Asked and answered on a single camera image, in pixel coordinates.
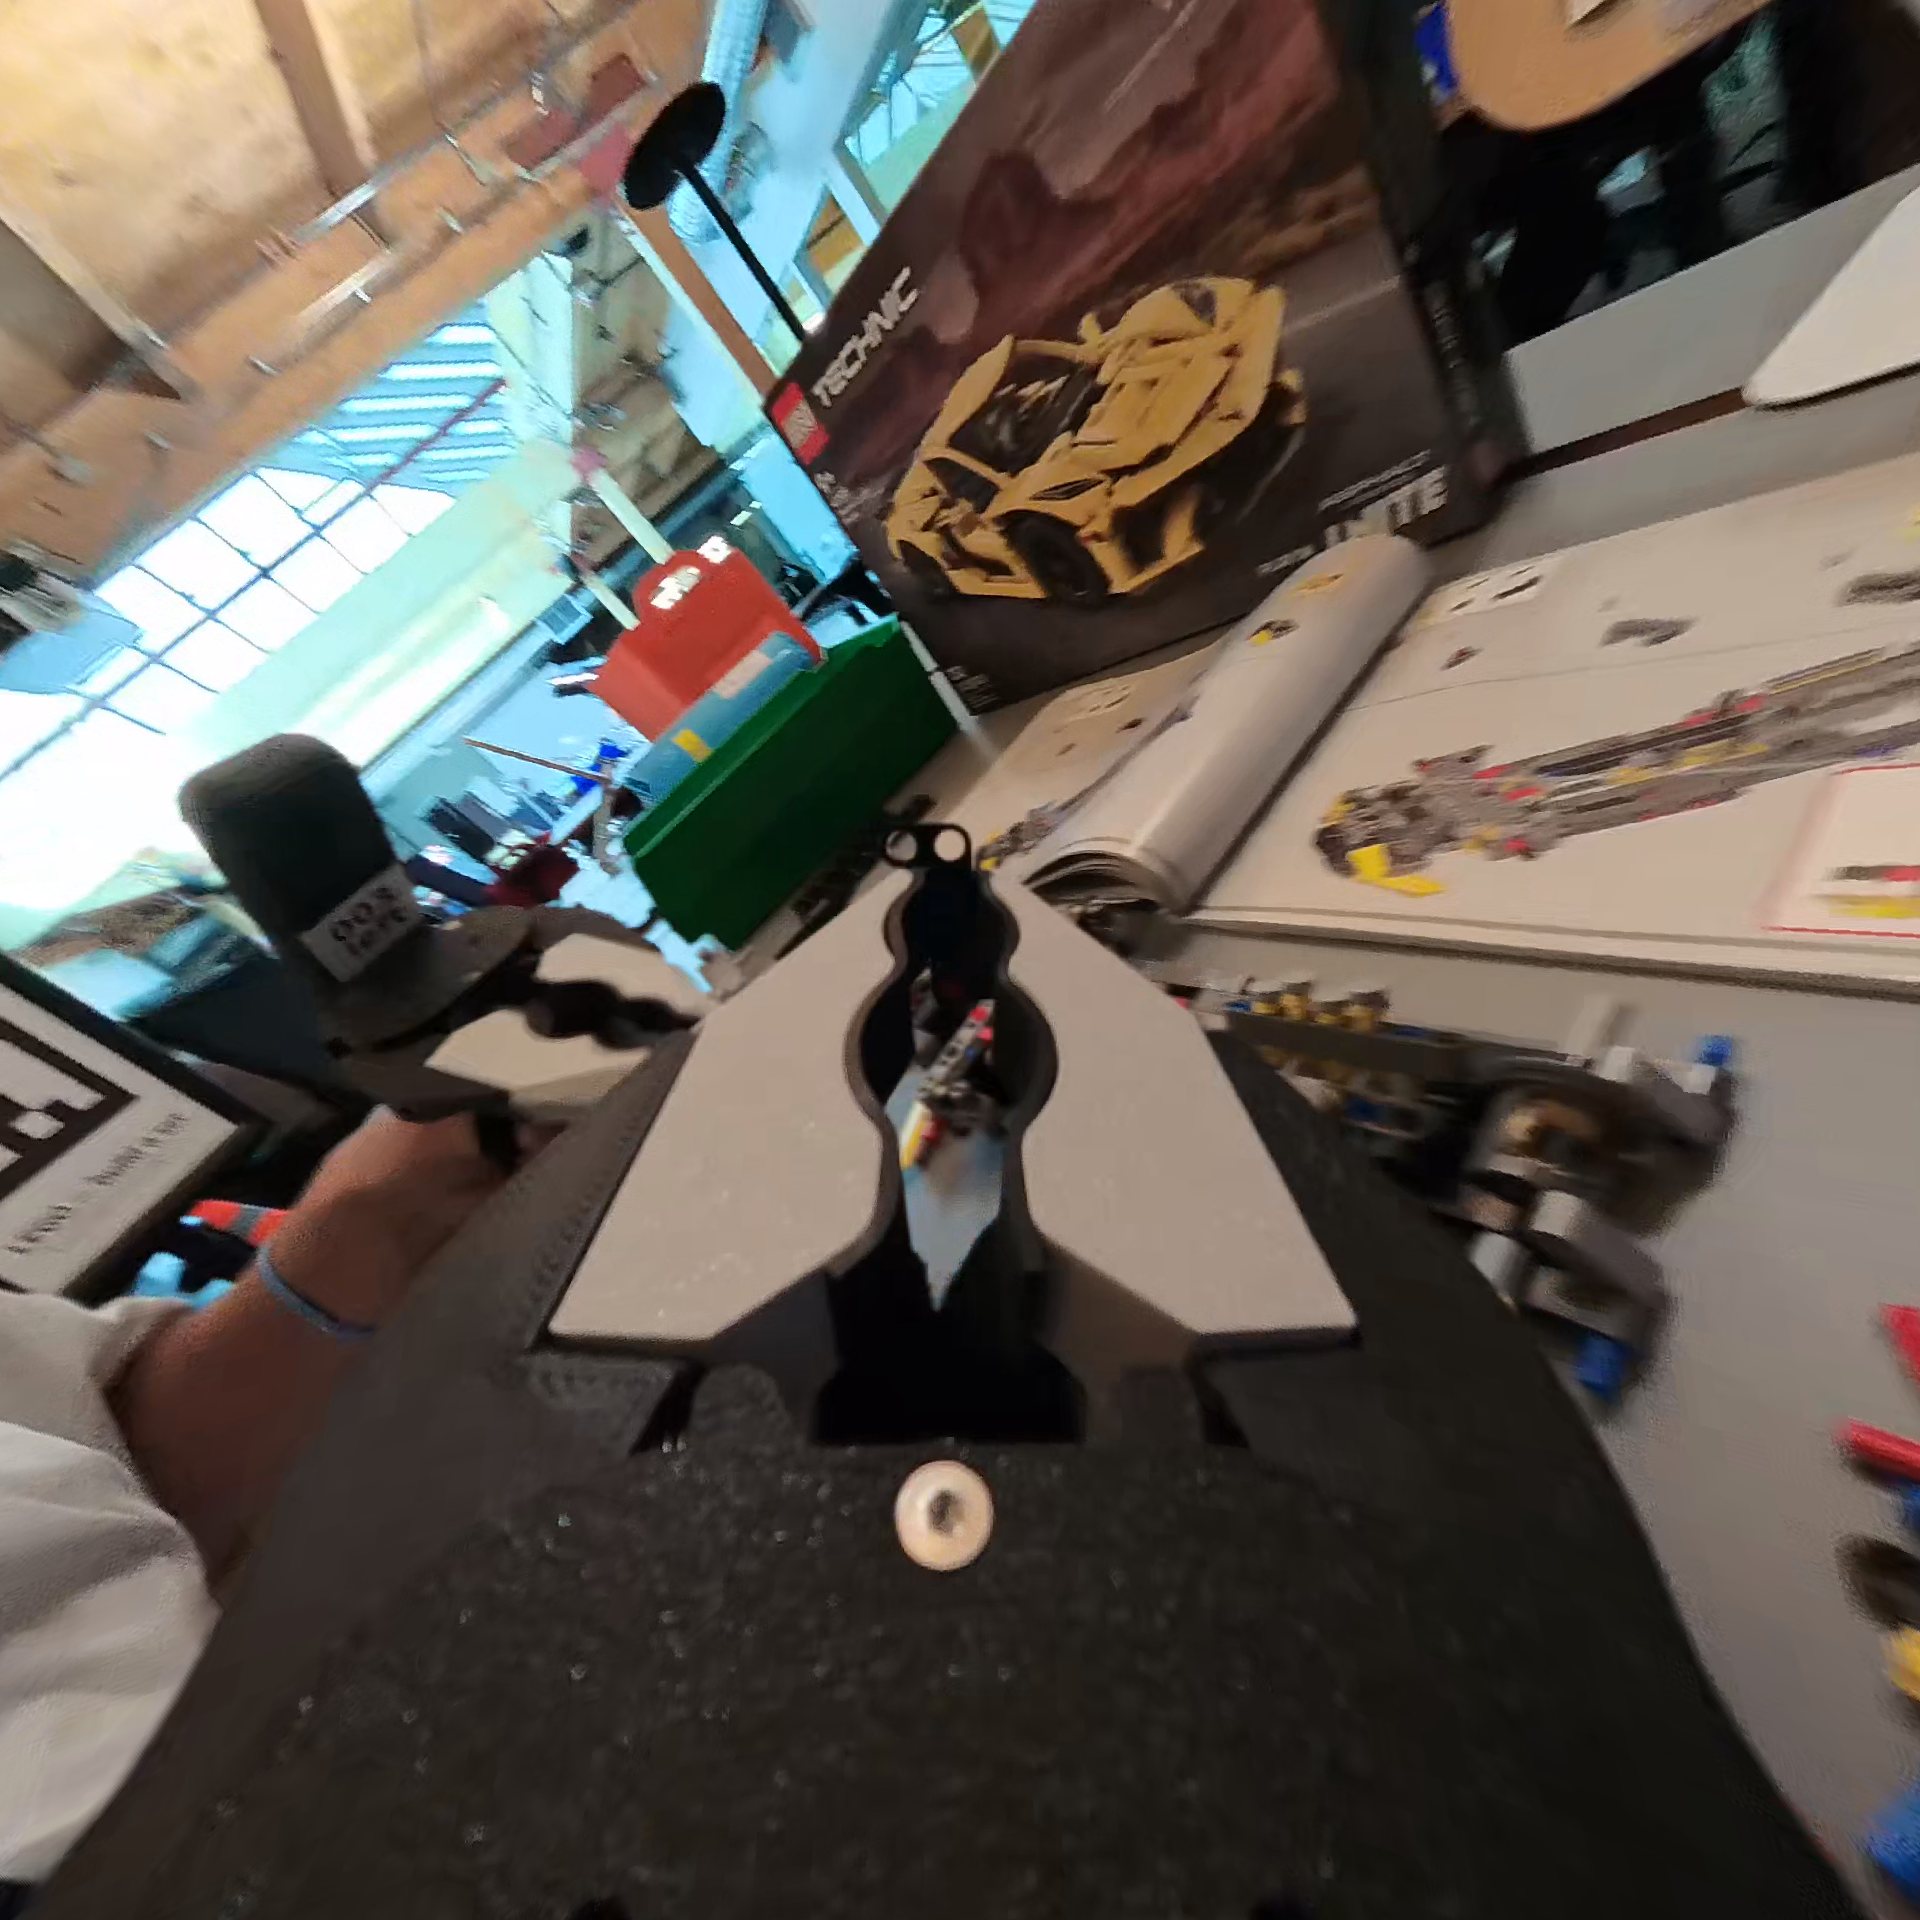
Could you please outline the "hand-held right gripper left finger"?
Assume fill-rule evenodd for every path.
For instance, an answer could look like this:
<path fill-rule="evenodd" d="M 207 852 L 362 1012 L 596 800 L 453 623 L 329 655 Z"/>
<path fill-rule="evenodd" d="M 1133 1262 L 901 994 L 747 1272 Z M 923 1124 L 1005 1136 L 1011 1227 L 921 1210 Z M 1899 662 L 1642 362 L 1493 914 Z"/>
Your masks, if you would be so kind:
<path fill-rule="evenodd" d="M 897 1134 L 863 1036 L 921 873 L 887 872 L 689 1040 L 549 1315 L 554 1369 L 745 1366 L 783 1402 L 930 1361 Z"/>

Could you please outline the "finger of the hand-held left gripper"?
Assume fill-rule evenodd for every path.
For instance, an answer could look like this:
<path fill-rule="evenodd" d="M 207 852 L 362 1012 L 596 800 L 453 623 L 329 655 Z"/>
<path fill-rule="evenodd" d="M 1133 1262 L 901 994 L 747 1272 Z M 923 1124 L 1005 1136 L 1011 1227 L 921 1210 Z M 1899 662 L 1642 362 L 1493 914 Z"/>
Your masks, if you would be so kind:
<path fill-rule="evenodd" d="M 565 1123 L 587 1114 L 642 1068 L 658 1040 L 608 1046 L 545 1038 L 524 1020 L 479 1020 L 425 1056 L 423 1119 L 505 1112 L 516 1120 Z"/>
<path fill-rule="evenodd" d="M 570 934 L 539 951 L 520 1011 L 543 1038 L 668 1038 L 706 1020 L 712 999 L 647 942 Z"/>

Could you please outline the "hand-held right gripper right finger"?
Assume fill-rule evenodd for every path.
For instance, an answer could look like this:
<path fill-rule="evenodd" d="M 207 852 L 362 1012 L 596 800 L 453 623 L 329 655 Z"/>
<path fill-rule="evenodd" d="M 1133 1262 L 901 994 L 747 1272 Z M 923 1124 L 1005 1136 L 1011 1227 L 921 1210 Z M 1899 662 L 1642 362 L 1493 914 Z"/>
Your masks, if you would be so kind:
<path fill-rule="evenodd" d="M 1349 1345 L 1359 1315 L 1200 1023 L 1017 881 L 1005 979 L 1045 1091 L 1015 1145 L 1042 1346 L 1084 1388 Z"/>

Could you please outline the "lego car model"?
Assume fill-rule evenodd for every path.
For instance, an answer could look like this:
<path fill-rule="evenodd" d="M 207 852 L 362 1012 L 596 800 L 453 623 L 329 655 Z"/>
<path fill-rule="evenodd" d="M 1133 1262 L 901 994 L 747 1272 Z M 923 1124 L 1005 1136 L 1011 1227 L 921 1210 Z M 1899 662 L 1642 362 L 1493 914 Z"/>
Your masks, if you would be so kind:
<path fill-rule="evenodd" d="M 1619 1406 L 1671 1310 L 1650 1239 L 1736 1131 L 1736 1038 L 1673 1060 L 1629 1046 L 1616 999 L 1527 1046 L 1402 1020 L 1386 990 L 1145 976 L 1424 1204 L 1511 1313 L 1555 1329 L 1587 1404 Z"/>

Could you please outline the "person's left forearm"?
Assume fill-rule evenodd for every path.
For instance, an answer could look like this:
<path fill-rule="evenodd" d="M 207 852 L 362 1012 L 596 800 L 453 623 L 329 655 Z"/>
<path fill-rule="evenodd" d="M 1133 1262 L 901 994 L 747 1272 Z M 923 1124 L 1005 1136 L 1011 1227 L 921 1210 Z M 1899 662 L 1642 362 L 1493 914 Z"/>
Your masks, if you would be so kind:
<path fill-rule="evenodd" d="M 135 1472 L 220 1588 L 369 1342 L 281 1313 L 251 1267 L 227 1297 L 141 1340 L 108 1391 Z"/>

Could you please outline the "lego instruction booklet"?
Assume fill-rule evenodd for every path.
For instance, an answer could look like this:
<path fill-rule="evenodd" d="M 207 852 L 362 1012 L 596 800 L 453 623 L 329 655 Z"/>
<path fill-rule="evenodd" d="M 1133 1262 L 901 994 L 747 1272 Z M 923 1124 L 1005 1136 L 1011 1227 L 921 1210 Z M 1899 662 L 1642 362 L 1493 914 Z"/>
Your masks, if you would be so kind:
<path fill-rule="evenodd" d="M 1220 934 L 1916 996 L 1916 455 L 1434 584 L 1331 550 L 983 864 Z M 1106 727 L 1065 792 L 1068 722 Z"/>

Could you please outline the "pile of small lego pins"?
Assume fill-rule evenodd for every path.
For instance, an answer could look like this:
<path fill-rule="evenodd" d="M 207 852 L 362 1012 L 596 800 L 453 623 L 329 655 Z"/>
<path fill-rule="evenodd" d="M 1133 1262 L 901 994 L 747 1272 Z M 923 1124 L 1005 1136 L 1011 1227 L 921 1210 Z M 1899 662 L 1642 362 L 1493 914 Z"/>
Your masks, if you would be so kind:
<path fill-rule="evenodd" d="M 1917 1441 L 1849 1420 L 1839 1430 L 1842 1460 L 1892 1500 L 1899 1540 L 1852 1539 L 1841 1545 L 1841 1576 L 1882 1635 L 1882 1664 L 1892 1692 L 1917 1707 Z M 1917 1910 L 1917 1780 L 1874 1816 L 1861 1841 L 1879 1880 Z"/>

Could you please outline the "lego set box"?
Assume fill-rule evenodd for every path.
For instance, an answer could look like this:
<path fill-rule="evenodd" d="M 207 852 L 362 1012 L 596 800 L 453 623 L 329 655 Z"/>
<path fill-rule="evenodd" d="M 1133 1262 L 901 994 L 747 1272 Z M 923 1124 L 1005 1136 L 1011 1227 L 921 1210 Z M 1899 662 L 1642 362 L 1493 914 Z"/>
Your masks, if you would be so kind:
<path fill-rule="evenodd" d="M 1035 6 L 764 414 L 975 714 L 1524 455 L 1416 6 Z"/>

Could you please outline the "person's left hand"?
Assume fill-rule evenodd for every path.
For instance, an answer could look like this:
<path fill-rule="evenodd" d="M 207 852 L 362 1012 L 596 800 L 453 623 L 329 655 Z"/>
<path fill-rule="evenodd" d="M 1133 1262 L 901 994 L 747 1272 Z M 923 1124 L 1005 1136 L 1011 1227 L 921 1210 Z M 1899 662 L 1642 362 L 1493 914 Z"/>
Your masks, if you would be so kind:
<path fill-rule="evenodd" d="M 272 1257 L 321 1306 L 380 1327 L 505 1179 L 479 1119 L 378 1112 L 305 1184 Z"/>

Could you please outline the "green plastic bin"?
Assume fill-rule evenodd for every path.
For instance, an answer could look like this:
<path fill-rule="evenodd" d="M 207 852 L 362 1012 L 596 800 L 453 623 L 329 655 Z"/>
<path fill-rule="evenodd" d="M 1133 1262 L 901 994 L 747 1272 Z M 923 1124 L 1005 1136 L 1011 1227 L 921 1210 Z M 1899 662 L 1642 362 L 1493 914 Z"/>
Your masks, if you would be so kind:
<path fill-rule="evenodd" d="M 909 628 L 884 618 L 783 684 L 632 824 L 636 881 L 679 938 L 739 948 L 954 734 Z"/>

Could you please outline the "black perforated strips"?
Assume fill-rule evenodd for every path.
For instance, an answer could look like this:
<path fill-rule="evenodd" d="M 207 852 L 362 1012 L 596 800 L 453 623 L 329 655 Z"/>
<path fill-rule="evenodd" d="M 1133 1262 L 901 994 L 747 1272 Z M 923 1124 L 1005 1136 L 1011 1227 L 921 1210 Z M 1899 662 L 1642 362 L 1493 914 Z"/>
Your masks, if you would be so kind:
<path fill-rule="evenodd" d="M 845 911 L 875 868 L 884 867 L 890 838 L 890 832 L 863 835 L 801 888 L 788 903 L 796 938 L 810 938 Z"/>

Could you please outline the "blue plastic case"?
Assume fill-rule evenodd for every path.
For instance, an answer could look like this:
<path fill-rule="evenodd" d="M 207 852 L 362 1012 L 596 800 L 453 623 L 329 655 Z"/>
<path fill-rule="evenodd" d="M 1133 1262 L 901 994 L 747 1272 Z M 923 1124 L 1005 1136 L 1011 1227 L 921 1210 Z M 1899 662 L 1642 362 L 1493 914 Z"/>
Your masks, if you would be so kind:
<path fill-rule="evenodd" d="M 825 651 L 794 633 L 776 631 L 732 664 L 708 691 L 676 715 L 634 759 L 620 792 L 645 809 L 665 800 L 708 756 L 717 754 L 768 703 L 825 664 Z"/>

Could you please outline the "blue wristband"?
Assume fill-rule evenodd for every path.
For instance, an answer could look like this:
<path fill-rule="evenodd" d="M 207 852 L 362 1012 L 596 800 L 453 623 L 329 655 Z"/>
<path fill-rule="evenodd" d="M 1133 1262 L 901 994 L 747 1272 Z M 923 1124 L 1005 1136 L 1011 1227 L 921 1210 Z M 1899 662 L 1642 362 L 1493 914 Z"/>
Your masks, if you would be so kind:
<path fill-rule="evenodd" d="M 256 1275 L 256 1286 L 261 1291 L 287 1315 L 290 1315 L 305 1329 L 321 1332 L 322 1338 L 336 1345 L 362 1345 L 371 1342 L 378 1332 L 373 1324 L 353 1321 L 347 1318 L 336 1315 L 333 1310 L 325 1307 L 322 1304 L 307 1297 L 300 1288 L 283 1278 L 280 1265 L 272 1257 L 272 1247 L 258 1243 L 253 1248 L 251 1272 Z"/>

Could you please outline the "red plastic case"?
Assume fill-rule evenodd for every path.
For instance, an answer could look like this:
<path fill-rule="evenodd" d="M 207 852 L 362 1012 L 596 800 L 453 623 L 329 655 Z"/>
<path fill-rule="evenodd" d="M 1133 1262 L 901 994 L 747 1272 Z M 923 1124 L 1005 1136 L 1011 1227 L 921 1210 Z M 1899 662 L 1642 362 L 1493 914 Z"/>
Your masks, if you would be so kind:
<path fill-rule="evenodd" d="M 634 625 L 620 631 L 587 691 L 645 738 L 665 737 L 716 688 L 753 684 L 749 657 L 773 647 L 802 670 L 825 650 L 729 539 L 712 535 L 641 576 Z"/>

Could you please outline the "black white marker sign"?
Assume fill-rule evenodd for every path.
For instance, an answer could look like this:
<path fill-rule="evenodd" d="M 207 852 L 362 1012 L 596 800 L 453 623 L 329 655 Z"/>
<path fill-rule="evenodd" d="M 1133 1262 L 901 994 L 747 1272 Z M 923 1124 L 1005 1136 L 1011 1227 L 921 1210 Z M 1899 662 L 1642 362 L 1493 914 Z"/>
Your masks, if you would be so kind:
<path fill-rule="evenodd" d="M 4 955 L 4 1295 L 127 1291 L 265 1134 L 247 1103 Z"/>

